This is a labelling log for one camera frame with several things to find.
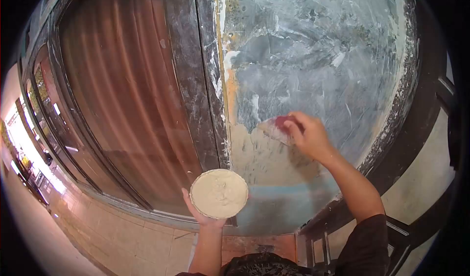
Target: white putty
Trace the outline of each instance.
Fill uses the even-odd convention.
[[[220,35],[224,35],[224,28],[225,28],[225,10],[226,10],[226,4],[225,0],[220,0],[222,2],[222,9],[220,10],[220,18],[219,18],[219,24],[220,24]]]
[[[216,67],[216,65],[215,65],[215,52],[214,52],[214,50],[212,50],[210,62],[211,62],[211,64],[212,64],[213,67]],[[214,86],[215,95],[217,96],[217,98],[218,98],[219,100],[222,100],[222,99],[221,99],[221,97],[222,97],[222,80],[220,80],[220,77],[219,77],[217,80],[215,79],[215,73],[214,73],[214,71],[210,71],[210,75],[211,75],[211,82],[212,82],[212,85]]]
[[[333,66],[335,66],[335,67],[338,67],[339,65],[341,65],[341,62],[343,61],[344,56],[346,56],[346,53],[345,53],[345,52],[342,52],[342,53],[337,54],[337,55],[333,58],[333,61],[331,62],[331,64],[332,64]]]
[[[251,98],[251,103],[253,104],[253,115],[258,120],[258,122],[261,122],[261,119],[259,118],[259,115],[258,115],[258,110],[259,110],[258,101],[259,101],[259,96],[254,94],[253,97]]]
[[[227,52],[227,54],[224,57],[224,80],[225,82],[228,81],[228,77],[229,77],[228,70],[232,68],[232,58],[234,56],[237,56],[239,53],[240,51],[231,50]]]

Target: glass window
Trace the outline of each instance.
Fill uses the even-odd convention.
[[[71,159],[78,164],[83,172],[85,172],[86,175],[88,175],[88,177],[93,180],[93,182],[96,183],[103,192],[123,200],[132,201],[103,170],[102,167],[104,166],[100,166],[99,161],[96,161],[94,155],[88,151],[75,131],[73,120],[69,118],[71,116],[68,114],[69,111],[67,104],[62,102],[59,97],[60,90],[56,86],[56,82],[54,80],[47,45],[43,45],[40,49],[34,64],[34,69],[34,79],[36,81],[39,94],[39,97],[36,98],[35,102],[40,100],[44,107],[43,115],[36,115],[36,117],[41,128],[47,129],[47,132],[44,132],[44,134],[50,143],[53,144],[54,151],[80,181],[85,180],[85,177],[76,167],[74,167]],[[34,110],[40,111],[38,110],[39,104],[33,104],[33,102],[34,101],[32,101],[32,107]],[[45,118],[49,120],[52,128],[49,128],[45,124]],[[61,141],[64,148],[60,147],[57,140],[50,133],[50,130],[53,130],[54,135]]]

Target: putty knife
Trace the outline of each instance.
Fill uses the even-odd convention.
[[[296,123],[300,129],[300,132],[304,133],[304,127],[302,124],[298,123],[293,116],[272,117],[261,123],[258,123],[257,127],[261,129],[268,137],[291,146],[293,144],[293,141],[291,140],[291,134],[289,133],[289,129],[284,126],[284,122],[287,120]]]

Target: wet plaster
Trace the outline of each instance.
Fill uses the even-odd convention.
[[[292,232],[338,197],[327,171],[256,125],[292,110],[317,116],[358,166],[401,78],[403,7],[404,0],[218,0],[231,161],[254,198],[237,216],[241,228],[261,230],[250,222],[263,213],[277,218],[273,234]]]

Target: brown curtain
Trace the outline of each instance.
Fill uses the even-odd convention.
[[[105,154],[154,208],[175,212],[180,188],[201,166],[172,65],[164,0],[84,0],[60,31],[72,91]]]

